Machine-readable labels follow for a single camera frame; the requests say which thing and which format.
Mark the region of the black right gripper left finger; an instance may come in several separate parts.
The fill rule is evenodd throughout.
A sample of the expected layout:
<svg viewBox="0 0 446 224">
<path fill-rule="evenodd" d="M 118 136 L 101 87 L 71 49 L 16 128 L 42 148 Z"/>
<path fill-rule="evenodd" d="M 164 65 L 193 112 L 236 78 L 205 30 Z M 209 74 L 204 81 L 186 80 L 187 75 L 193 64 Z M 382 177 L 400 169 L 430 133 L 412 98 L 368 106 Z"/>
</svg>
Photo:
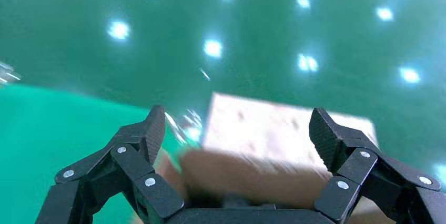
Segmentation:
<svg viewBox="0 0 446 224">
<path fill-rule="evenodd" d="M 154 106 L 141 122 L 122 126 L 99 151 L 61 169 L 37 223 L 92 223 L 122 194 L 143 223 L 168 223 L 184 200 L 154 169 L 165 135 L 165 110 Z"/>
</svg>

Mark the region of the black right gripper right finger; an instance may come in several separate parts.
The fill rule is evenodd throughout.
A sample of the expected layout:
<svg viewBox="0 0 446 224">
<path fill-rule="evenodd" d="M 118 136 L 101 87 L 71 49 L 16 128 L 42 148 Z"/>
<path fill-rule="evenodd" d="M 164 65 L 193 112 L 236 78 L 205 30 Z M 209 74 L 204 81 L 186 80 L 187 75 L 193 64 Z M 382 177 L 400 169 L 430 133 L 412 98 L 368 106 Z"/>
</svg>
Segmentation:
<svg viewBox="0 0 446 224">
<path fill-rule="evenodd" d="M 431 176 L 386 156 L 360 130 L 312 111 L 309 136 L 332 178 L 314 208 L 345 223 L 362 197 L 396 223 L 445 223 L 445 194 Z"/>
</svg>

